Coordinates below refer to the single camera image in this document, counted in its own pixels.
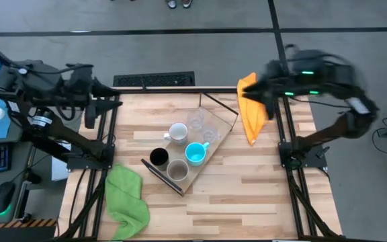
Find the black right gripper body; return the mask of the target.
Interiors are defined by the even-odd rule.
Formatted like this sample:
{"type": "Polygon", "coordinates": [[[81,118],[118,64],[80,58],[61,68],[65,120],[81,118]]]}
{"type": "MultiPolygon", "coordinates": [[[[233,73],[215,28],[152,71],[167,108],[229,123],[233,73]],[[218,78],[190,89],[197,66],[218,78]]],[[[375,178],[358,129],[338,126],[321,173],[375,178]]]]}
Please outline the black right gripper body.
{"type": "Polygon", "coordinates": [[[261,94],[261,101],[265,105],[267,117],[274,119],[274,102],[278,98],[278,87],[281,85],[280,78],[284,76],[282,64],[279,60],[271,60],[266,65],[266,72],[260,79],[264,84],[261,94]]]}

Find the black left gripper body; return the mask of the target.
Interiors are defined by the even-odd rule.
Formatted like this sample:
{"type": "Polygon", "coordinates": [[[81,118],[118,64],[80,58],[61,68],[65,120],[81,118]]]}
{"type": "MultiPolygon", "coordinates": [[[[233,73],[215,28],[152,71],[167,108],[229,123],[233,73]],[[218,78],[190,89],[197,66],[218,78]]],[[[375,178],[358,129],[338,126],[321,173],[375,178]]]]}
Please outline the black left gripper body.
{"type": "Polygon", "coordinates": [[[91,89],[93,84],[92,79],[93,65],[78,64],[74,66],[66,88],[69,91],[69,101],[71,115],[67,120],[72,120],[75,117],[76,108],[84,110],[85,127],[92,129],[95,127],[96,119],[96,103],[91,99],[91,89]]]}

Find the clear glass cup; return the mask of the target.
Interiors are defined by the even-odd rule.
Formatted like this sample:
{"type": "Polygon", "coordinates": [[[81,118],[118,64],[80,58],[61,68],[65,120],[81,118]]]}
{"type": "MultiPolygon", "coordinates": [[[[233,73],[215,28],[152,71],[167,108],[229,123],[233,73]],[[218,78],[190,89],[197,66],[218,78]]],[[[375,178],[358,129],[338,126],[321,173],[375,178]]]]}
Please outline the clear glass cup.
{"type": "Polygon", "coordinates": [[[202,138],[205,143],[215,143],[220,139],[220,133],[215,128],[206,128],[202,131],[202,138]]]}
{"type": "Polygon", "coordinates": [[[187,126],[192,130],[201,130],[204,127],[203,108],[198,108],[187,115],[187,126]]]}

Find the black cup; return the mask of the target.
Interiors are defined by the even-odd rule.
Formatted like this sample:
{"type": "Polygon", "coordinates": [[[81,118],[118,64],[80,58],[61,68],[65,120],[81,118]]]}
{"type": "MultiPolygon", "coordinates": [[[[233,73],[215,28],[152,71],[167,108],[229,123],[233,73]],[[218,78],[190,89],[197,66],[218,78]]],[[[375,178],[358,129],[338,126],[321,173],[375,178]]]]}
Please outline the black cup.
{"type": "Polygon", "coordinates": [[[151,151],[149,159],[155,167],[165,169],[169,163],[169,154],[164,148],[155,148],[151,151]]]}

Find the white patterned mug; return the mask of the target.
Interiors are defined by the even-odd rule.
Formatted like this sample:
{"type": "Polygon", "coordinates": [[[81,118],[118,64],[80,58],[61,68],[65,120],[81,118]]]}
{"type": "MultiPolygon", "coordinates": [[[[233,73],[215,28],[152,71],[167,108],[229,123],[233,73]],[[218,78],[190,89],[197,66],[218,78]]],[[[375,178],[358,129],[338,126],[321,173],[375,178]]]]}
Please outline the white patterned mug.
{"type": "Polygon", "coordinates": [[[188,127],[184,123],[176,122],[170,126],[163,138],[177,145],[184,145],[187,142],[188,132],[188,127]]]}

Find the teal mug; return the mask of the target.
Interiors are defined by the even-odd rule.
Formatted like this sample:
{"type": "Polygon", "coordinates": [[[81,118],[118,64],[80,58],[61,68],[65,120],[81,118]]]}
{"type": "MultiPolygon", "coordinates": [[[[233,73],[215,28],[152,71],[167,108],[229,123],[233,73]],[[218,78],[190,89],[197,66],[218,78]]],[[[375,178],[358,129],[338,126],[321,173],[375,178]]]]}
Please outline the teal mug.
{"type": "Polygon", "coordinates": [[[209,143],[190,143],[185,149],[187,162],[191,166],[200,166],[206,158],[209,143]]]}

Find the tall off-white cup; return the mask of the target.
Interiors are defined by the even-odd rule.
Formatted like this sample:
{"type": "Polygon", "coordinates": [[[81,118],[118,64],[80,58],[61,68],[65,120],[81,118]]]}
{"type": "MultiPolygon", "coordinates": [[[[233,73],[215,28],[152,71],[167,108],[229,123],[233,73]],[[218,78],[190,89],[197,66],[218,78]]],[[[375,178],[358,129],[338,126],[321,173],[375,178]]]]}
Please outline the tall off-white cup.
{"type": "Polygon", "coordinates": [[[188,164],[181,159],[172,160],[167,166],[167,176],[173,181],[183,181],[189,173],[188,164]]]}

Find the orange cloth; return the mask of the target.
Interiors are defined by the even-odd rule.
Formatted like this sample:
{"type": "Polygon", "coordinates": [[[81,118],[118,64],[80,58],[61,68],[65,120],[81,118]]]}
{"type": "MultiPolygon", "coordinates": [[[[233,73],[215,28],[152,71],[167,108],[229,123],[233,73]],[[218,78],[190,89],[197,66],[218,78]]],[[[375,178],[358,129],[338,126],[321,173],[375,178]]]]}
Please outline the orange cloth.
{"type": "Polygon", "coordinates": [[[239,104],[243,128],[251,146],[254,145],[259,133],[268,122],[265,106],[243,97],[243,89],[255,84],[256,82],[257,74],[250,73],[246,77],[239,79],[236,86],[237,101],[239,104]]]}

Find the black perforated floor grate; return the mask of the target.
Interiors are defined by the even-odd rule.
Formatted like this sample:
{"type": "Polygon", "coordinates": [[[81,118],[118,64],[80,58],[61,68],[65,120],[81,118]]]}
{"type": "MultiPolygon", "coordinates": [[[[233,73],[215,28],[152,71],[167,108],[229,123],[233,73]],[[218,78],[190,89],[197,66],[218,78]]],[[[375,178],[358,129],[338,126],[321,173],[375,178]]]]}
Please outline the black perforated floor grate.
{"type": "Polygon", "coordinates": [[[133,75],[115,75],[114,87],[178,87],[195,86],[195,73],[147,73],[133,75]]]}

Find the white box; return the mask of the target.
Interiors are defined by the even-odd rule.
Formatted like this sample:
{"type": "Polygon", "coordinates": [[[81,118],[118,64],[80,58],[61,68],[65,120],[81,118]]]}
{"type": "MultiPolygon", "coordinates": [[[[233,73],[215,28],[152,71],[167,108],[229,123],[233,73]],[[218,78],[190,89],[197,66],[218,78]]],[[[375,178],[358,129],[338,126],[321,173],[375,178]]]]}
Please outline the white box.
{"type": "Polygon", "coordinates": [[[57,182],[68,178],[67,164],[56,157],[52,157],[51,180],[57,182]]]}

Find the green cloth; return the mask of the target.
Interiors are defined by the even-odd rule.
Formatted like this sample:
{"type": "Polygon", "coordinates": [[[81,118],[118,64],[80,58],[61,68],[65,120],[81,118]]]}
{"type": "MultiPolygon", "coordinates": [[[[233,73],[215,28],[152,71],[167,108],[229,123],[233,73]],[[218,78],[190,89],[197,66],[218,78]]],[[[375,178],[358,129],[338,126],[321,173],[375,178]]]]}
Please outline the green cloth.
{"type": "Polygon", "coordinates": [[[114,165],[105,179],[109,216],[118,223],[113,240],[130,239],[150,222],[150,211],[141,198],[142,178],[123,165],[114,165]]]}

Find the black computer mouse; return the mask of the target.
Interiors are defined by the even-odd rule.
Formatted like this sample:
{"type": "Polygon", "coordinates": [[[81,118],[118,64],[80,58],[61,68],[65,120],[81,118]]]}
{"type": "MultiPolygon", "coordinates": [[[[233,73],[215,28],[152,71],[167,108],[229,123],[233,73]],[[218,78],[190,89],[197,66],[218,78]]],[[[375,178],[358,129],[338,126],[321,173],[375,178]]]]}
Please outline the black computer mouse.
{"type": "Polygon", "coordinates": [[[6,181],[0,184],[0,214],[8,209],[14,191],[15,184],[12,181],[6,181]]]}

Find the yellow black hazard strip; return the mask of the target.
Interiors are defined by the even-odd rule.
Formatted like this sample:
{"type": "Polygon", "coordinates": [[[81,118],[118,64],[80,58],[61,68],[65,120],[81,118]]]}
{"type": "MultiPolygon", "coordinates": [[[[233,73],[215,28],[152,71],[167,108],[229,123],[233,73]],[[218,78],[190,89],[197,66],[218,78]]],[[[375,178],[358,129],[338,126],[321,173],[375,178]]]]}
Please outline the yellow black hazard strip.
{"type": "Polygon", "coordinates": [[[0,229],[10,228],[28,228],[28,227],[55,227],[57,220],[54,218],[46,219],[32,219],[26,223],[22,223],[20,220],[13,220],[8,223],[0,223],[0,229]]]}

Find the black aluminium rig frame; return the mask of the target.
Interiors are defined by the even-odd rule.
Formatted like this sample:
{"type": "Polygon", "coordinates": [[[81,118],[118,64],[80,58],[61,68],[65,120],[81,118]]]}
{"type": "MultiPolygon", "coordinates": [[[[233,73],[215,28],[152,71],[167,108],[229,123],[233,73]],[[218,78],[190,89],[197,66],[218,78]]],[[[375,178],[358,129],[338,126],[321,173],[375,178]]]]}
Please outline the black aluminium rig frame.
{"type": "Polygon", "coordinates": [[[81,127],[86,137],[115,147],[114,163],[142,176],[142,197],[150,223],[139,240],[301,240],[343,242],[331,187],[311,169],[304,174],[310,201],[322,225],[309,234],[311,217],[294,201],[286,170],[280,165],[278,142],[284,121],[268,124],[256,146],[244,136],[234,87],[124,89],[122,105],[106,114],[99,127],[81,127]],[[198,106],[229,128],[210,164],[172,181],[149,162],[150,152],[166,145],[163,134],[198,106]]]}

